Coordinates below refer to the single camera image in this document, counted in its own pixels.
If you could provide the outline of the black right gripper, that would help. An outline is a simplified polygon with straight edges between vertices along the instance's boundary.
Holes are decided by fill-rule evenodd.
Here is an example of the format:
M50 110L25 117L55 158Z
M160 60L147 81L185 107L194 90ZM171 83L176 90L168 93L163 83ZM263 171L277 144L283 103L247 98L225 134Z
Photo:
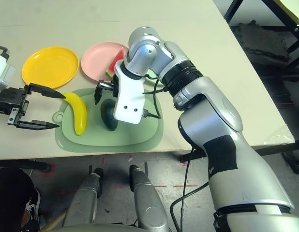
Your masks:
M94 92L94 101L95 101L96 105L98 104L98 102L101 99L103 90L112 91L113 92L113 94L112 94L113 97L118 97L119 85L118 85L117 82L112 82L112 81L111 82L106 82L106 81L103 81L103 80L99 80L98 86L97 86L97 88L95 89L95 92Z

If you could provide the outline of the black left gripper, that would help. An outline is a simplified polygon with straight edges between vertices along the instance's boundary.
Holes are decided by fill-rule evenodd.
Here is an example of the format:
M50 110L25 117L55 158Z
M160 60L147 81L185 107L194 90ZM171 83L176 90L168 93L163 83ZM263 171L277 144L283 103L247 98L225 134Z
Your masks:
M8 124L16 125L17 128L27 129L27 130L48 130L58 128L58 124L32 120L32 121L22 121L22 116L25 115L29 101L27 100L27 95L31 92L40 93L42 96L65 99L65 96L60 92L46 86L30 83L25 85L23 88L13 88L9 87L3 89L0 92L0 114L8 115Z

